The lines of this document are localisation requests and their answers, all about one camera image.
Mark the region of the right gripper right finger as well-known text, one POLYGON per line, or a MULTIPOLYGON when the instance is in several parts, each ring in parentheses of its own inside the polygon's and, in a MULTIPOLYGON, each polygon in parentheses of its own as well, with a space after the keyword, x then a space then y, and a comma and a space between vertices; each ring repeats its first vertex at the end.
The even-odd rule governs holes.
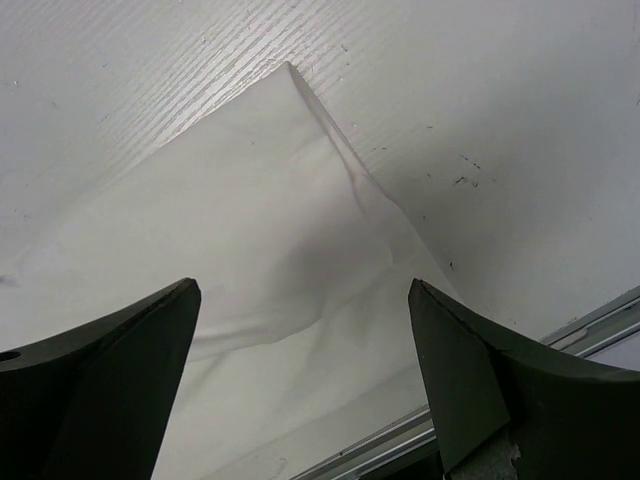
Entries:
POLYGON ((411 326, 448 479, 635 479, 639 375, 503 327, 422 280, 411 326))

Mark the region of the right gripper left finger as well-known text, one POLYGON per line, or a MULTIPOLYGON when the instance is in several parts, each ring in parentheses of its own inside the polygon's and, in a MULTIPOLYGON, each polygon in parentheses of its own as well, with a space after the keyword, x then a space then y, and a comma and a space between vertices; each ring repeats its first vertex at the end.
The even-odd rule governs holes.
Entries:
POLYGON ((2 352, 2 478, 151 478, 200 306, 184 278, 2 352))

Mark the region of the white printed t shirt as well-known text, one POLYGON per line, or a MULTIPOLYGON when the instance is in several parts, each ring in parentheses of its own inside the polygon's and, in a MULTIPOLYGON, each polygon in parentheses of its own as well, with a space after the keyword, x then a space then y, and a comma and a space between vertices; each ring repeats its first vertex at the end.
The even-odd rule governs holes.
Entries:
POLYGON ((446 279, 284 64, 1 255, 1 343, 183 277, 202 306, 154 475, 284 479, 423 406, 407 295, 446 279))

